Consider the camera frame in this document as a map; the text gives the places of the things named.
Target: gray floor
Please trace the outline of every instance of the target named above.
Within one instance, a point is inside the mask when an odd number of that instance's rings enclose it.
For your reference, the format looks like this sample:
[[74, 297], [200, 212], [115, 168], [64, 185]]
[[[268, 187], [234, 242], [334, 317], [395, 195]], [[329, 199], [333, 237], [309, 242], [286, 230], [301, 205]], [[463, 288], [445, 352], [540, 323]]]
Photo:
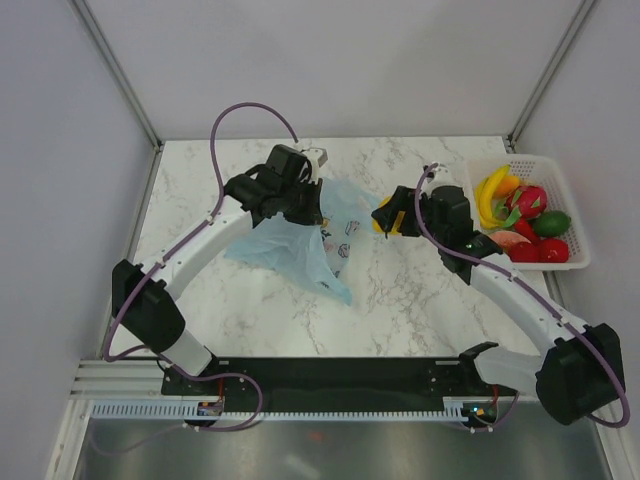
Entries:
[[[170, 425], [92, 421], [96, 443], [124, 448]], [[433, 423], [264, 422], [237, 433], [178, 430], [122, 456], [83, 451], [76, 478], [153, 480], [609, 479], [593, 425], [555, 423], [520, 404], [492, 434]]]

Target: white basket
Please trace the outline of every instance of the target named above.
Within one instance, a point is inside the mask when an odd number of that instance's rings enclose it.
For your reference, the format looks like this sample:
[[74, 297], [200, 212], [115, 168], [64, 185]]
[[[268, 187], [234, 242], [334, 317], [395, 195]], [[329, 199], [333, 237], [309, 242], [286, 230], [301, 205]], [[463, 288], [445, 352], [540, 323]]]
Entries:
[[540, 185], [547, 192], [548, 210], [561, 210], [571, 217], [571, 227], [559, 238], [569, 245], [569, 260], [566, 263], [516, 263], [520, 270], [573, 270], [584, 268], [591, 262], [591, 255], [587, 245], [580, 215], [576, 203], [567, 186], [567, 182], [555, 161], [547, 157], [536, 155], [509, 154], [503, 156], [470, 159], [467, 161], [467, 171], [471, 181], [472, 192], [469, 200], [472, 203], [472, 215], [476, 227], [480, 228], [478, 210], [473, 197], [473, 189], [483, 179], [491, 175], [502, 165], [509, 164], [510, 175], [516, 175], [528, 183]]

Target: table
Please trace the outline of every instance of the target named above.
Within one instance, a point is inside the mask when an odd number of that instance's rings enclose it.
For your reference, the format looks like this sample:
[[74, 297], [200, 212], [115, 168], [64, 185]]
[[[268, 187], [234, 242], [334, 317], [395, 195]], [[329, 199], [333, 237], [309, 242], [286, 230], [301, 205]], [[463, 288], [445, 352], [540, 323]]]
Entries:
[[[266, 160], [276, 143], [217, 144], [225, 181]], [[381, 199], [398, 185], [413, 187], [422, 166], [450, 166], [472, 196], [466, 161], [505, 153], [500, 137], [330, 138], [303, 140], [326, 148], [322, 175], [347, 178]], [[208, 141], [164, 146], [135, 260], [164, 248], [209, 211], [217, 186]], [[529, 280], [546, 291], [540, 272]], [[450, 356], [491, 340], [537, 353], [522, 331], [489, 299], [447, 271], [422, 238], [385, 239], [360, 232], [341, 277], [353, 294], [348, 307], [306, 292], [275, 272], [221, 255], [187, 287], [177, 304], [188, 328], [221, 356]], [[139, 343], [121, 328], [112, 351]]]

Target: plastic bag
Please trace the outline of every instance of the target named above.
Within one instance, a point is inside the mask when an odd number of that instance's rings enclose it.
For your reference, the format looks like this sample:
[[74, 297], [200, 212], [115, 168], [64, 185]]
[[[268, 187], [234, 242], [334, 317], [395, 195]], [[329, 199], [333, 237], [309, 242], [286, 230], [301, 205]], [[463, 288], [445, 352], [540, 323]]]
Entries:
[[371, 212], [379, 200], [348, 180], [323, 179], [322, 227], [287, 222], [281, 214], [263, 221], [233, 243], [225, 258], [270, 268], [311, 292], [351, 305], [351, 290], [339, 277], [349, 260], [354, 233], [373, 233]]

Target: banana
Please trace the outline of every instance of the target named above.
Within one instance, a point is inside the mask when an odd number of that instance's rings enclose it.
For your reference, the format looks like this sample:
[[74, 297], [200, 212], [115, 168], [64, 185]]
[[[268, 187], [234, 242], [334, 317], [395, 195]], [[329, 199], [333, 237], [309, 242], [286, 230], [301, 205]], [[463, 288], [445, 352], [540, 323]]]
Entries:
[[478, 207], [480, 225], [486, 230], [502, 226], [502, 221], [493, 216], [491, 200], [500, 182], [509, 173], [509, 165], [504, 165], [484, 179], [475, 189], [474, 196]]

